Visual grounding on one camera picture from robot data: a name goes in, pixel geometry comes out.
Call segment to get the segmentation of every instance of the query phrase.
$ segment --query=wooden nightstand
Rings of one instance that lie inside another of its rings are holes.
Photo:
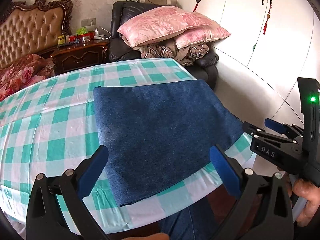
[[[72,70],[107,63],[108,40],[92,40],[55,49],[50,55],[56,75]]]

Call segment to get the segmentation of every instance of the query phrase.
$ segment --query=red floral blanket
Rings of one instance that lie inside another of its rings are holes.
[[[28,54],[9,68],[0,70],[0,101],[25,87],[55,76],[53,67],[51,58]]]

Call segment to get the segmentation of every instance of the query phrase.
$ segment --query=silver bolt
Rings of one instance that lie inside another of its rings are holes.
[[[67,176],[71,176],[71,175],[73,174],[73,172],[74,172],[73,169],[67,169],[66,172],[65,172],[65,174],[66,174]]]
[[[252,175],[252,174],[253,174],[253,170],[250,169],[250,168],[246,168],[246,169],[244,170],[244,172],[245,172],[245,174],[247,174],[247,175]]]
[[[41,179],[43,179],[43,173],[39,173],[38,175],[37,175],[37,179],[39,179],[39,180],[41,180]]]
[[[275,177],[276,177],[277,179],[282,179],[282,175],[281,175],[281,173],[279,173],[279,172],[276,172],[276,173],[275,173]]]

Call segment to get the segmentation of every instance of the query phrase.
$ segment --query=headboard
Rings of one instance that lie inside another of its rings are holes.
[[[12,2],[0,16],[0,69],[26,54],[41,55],[58,44],[60,35],[71,34],[72,1],[45,2]]]

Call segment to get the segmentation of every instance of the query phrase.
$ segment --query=blue gripper pad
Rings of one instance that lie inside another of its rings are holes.
[[[269,118],[264,120],[264,125],[277,133],[280,133],[280,134],[286,133],[286,129],[282,123],[273,121]]]
[[[80,199],[90,195],[109,159],[108,148],[100,145],[91,157],[91,163],[77,182],[77,194]]]
[[[228,160],[232,160],[217,146],[210,148],[210,160],[215,167],[229,195],[239,199],[241,180]]]

